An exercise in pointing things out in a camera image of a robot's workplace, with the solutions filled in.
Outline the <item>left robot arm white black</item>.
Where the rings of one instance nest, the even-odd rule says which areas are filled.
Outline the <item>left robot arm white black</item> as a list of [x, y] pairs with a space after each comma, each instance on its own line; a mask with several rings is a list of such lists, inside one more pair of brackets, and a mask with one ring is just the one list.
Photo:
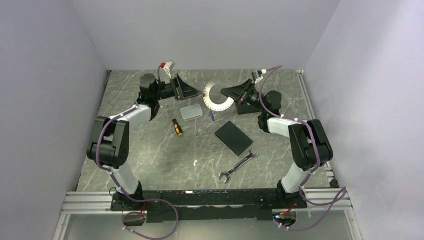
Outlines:
[[113, 116], [95, 118], [86, 156], [109, 174], [129, 209], [137, 210], [145, 201], [142, 184], [127, 163], [130, 133], [157, 116], [160, 100], [181, 101], [200, 94], [200, 90], [184, 82], [178, 74], [166, 83], [146, 73], [140, 77], [138, 97], [130, 108]]

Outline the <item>numbered metal ring disc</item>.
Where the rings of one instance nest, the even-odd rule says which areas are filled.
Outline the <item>numbered metal ring disc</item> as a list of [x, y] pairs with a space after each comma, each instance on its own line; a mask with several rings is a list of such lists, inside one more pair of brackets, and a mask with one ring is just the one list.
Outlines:
[[223, 103], [215, 103], [212, 101], [211, 96], [210, 96], [210, 91], [211, 89], [220, 83], [220, 80], [218, 79], [213, 79], [210, 80], [205, 87], [203, 88], [202, 91], [202, 96], [203, 96], [203, 102], [204, 104], [212, 111], [215, 112], [222, 112], [227, 110], [228, 108], [230, 108], [233, 103], [235, 102], [231, 97], [227, 97], [226, 100]]

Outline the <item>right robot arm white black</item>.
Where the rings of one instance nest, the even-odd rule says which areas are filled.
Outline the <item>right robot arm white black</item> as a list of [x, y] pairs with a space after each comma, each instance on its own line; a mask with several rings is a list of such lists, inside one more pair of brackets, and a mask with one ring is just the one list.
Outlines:
[[280, 113], [282, 94], [276, 90], [262, 93], [254, 81], [221, 89], [221, 94], [238, 103], [248, 103], [260, 110], [258, 127], [265, 133], [287, 137], [290, 142], [293, 164], [278, 181], [275, 200], [289, 207], [309, 177], [333, 158], [333, 150], [322, 123], [318, 119], [301, 120]]

